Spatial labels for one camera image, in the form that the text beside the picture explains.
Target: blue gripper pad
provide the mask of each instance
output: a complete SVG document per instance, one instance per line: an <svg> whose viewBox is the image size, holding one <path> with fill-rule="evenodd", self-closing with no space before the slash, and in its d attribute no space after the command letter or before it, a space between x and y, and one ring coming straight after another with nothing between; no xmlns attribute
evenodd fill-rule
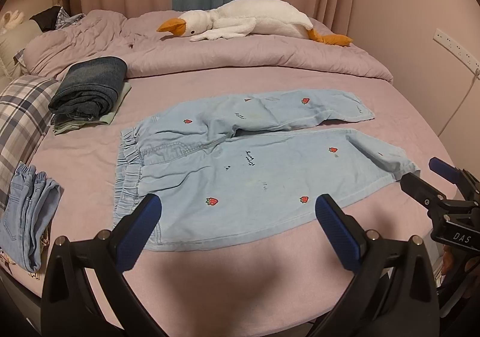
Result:
<svg viewBox="0 0 480 337"><path fill-rule="evenodd" d="M140 256L150 234L162 215L162 202L157 195L148 194L138 207L124 216L117 227L122 235L116 245L116 269L124 272L132 269Z"/></svg>
<svg viewBox="0 0 480 337"><path fill-rule="evenodd" d="M344 222L347 215L328 194L317 198L315 215L343 267L356 273L361 267L361 248Z"/></svg>
<svg viewBox="0 0 480 337"><path fill-rule="evenodd" d="M452 184L458 184L460 181L460 170L448 165L446 162L440 160L440 158L431 158L428 166L430 170L442 176L445 180L448 180Z"/></svg>

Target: plaid pillow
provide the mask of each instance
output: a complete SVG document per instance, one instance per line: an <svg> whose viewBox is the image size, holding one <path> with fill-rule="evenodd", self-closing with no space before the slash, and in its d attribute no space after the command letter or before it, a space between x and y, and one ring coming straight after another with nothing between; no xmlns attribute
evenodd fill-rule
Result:
<svg viewBox="0 0 480 337"><path fill-rule="evenodd" d="M0 209L20 161L28 163L49 129L49 102L60 81L25 75L0 93Z"/></svg>

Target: dark blue folded jeans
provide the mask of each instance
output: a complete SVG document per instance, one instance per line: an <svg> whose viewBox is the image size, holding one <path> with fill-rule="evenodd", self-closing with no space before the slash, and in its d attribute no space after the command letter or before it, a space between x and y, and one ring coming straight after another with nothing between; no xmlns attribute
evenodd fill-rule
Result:
<svg viewBox="0 0 480 337"><path fill-rule="evenodd" d="M34 165L18 164L10 183L7 208L0 222L0 248L23 269L40 268L40 236L60 201L59 184Z"/></svg>

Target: goose plush toy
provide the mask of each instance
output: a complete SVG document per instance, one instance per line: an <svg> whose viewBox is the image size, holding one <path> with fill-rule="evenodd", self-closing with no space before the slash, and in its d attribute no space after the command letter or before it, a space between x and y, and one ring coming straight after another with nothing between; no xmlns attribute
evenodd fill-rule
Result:
<svg viewBox="0 0 480 337"><path fill-rule="evenodd" d="M320 35L304 13L282 0L233 0L213 10L190 10L169 19L158 29L190 41L276 34L311 39L327 45L348 46L345 35Z"/></svg>

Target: folded clothing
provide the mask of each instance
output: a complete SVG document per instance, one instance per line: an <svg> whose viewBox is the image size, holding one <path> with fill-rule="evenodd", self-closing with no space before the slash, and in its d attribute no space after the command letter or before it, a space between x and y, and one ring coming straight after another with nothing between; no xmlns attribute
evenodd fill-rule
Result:
<svg viewBox="0 0 480 337"><path fill-rule="evenodd" d="M47 10L37 13L37 15L33 15L30 19L35 20L43 32L55 30L60 8L59 5L54 5Z"/></svg>
<svg viewBox="0 0 480 337"><path fill-rule="evenodd" d="M72 65L49 109L78 121L108 114L122 91L127 64L118 57L100 57Z"/></svg>
<svg viewBox="0 0 480 337"><path fill-rule="evenodd" d="M85 125L96 125L96 124L111 124L115 114L117 113L120 105L122 104L123 98L126 96L128 91L130 91L131 85L128 82L123 84L123 89L120 93L120 97L113 106L112 110L99 119L94 119L92 121L75 121L68 118L66 115L58 114L54 115L52 118L51 124L53 124L53 133L55 135L66 133L71 130L78 130Z"/></svg>
<svg viewBox="0 0 480 337"><path fill-rule="evenodd" d="M84 13L78 13L74 16L70 16L63 9L63 7L61 7L60 11L58 12L58 15L57 15L57 22L55 23L55 29L58 30L60 28L66 28L68 26L76 25L83 18L85 18Z"/></svg>
<svg viewBox="0 0 480 337"><path fill-rule="evenodd" d="M36 170L34 165L18 164L0 224L0 248L28 272L40 268L40 237L61 196L59 184Z"/></svg>

